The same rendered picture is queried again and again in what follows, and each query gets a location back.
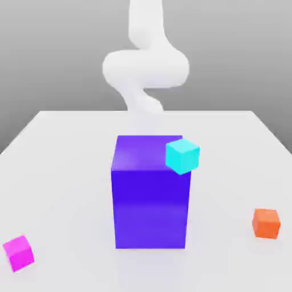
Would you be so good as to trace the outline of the small cyan cube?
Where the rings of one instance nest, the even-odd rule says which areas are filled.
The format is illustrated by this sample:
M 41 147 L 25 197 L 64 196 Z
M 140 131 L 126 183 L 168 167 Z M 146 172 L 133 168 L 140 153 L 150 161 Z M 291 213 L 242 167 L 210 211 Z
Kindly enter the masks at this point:
M 187 139 L 166 144 L 165 164 L 179 175 L 198 168 L 200 147 Z

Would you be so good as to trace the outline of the large purple box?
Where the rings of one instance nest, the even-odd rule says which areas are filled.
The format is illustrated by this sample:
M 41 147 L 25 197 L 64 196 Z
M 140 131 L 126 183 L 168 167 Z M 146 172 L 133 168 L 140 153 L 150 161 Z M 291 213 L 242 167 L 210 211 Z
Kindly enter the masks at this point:
M 180 135 L 119 135 L 111 166 L 118 249 L 183 249 L 191 174 L 165 164 L 166 144 Z

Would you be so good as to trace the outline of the small orange cube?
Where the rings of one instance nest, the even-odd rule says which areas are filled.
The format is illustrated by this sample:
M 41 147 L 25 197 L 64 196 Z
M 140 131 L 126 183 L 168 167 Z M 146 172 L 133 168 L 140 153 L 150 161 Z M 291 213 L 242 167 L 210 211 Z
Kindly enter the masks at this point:
M 257 208 L 254 210 L 252 226 L 256 237 L 276 240 L 281 221 L 276 210 Z

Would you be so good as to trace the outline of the small magenta cube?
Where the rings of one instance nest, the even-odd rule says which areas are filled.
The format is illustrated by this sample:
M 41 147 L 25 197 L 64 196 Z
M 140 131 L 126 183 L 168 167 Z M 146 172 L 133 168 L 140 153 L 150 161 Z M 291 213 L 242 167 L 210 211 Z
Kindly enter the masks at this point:
M 5 242 L 2 246 L 13 273 L 35 262 L 31 245 L 24 235 Z

